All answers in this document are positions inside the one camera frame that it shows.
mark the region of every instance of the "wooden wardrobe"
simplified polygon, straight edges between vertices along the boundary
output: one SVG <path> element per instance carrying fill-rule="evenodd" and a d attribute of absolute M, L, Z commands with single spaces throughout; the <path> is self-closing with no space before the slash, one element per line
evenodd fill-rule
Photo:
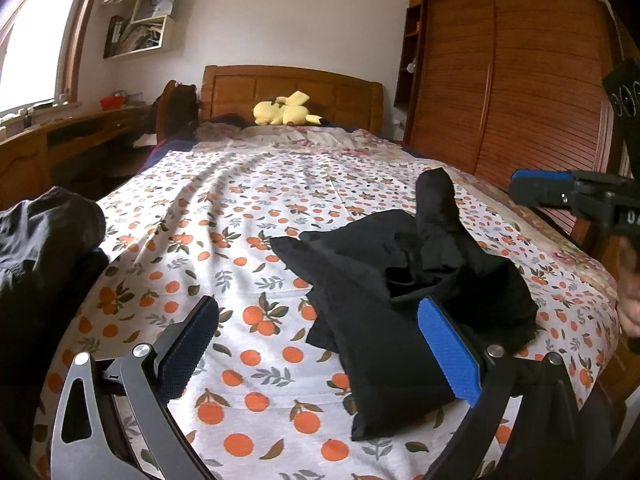
<path fill-rule="evenodd" d="M 601 81 L 619 47 L 603 3 L 420 1 L 411 148 L 501 189 L 519 168 L 617 172 Z M 548 213 L 572 232 L 571 215 Z"/>

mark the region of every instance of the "red basket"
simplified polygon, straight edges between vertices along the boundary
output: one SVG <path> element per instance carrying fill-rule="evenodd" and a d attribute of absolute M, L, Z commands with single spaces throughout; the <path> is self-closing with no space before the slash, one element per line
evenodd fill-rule
<path fill-rule="evenodd" d="M 126 100 L 126 97 L 120 95 L 107 95 L 107 97 L 100 99 L 100 106 L 105 112 L 109 110 L 119 110 Z"/>

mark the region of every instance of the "stuffed animal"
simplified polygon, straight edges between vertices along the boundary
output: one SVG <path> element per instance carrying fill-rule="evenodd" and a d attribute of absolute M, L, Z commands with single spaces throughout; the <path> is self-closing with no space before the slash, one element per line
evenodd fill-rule
<path fill-rule="evenodd" d="M 297 91 L 290 97 L 278 97 L 275 101 L 258 103 L 254 108 L 255 123 L 273 126 L 320 124 L 322 117 L 310 115 L 309 110 L 303 106 L 307 101 L 309 101 L 309 96 Z"/>

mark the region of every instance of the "window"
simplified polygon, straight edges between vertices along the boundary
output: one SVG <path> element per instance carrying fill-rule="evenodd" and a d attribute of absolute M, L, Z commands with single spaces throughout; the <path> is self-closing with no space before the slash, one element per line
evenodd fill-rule
<path fill-rule="evenodd" d="M 74 0 L 26 0 L 6 46 L 0 113 L 56 96 L 58 66 Z"/>

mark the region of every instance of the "metal screw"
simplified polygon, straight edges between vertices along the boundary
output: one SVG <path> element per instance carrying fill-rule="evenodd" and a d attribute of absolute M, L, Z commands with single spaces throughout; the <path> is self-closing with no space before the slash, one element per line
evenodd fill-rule
<path fill-rule="evenodd" d="M 149 352 L 151 352 L 151 346 L 149 346 L 146 343 L 142 343 L 142 345 L 137 345 L 133 349 L 133 355 L 135 355 L 136 357 L 144 357 Z"/>
<path fill-rule="evenodd" d="M 80 352 L 76 357 L 74 357 L 74 363 L 78 366 L 82 366 L 83 364 L 89 361 L 89 352 Z"/>
<path fill-rule="evenodd" d="M 564 364 L 562 357 L 560 357 L 560 354 L 557 354 L 556 352 L 550 352 L 547 357 L 549 358 L 549 362 L 553 365 L 559 366 Z"/>
<path fill-rule="evenodd" d="M 500 345 L 489 345 L 486 348 L 486 352 L 493 358 L 499 359 L 504 355 L 504 348 Z"/>

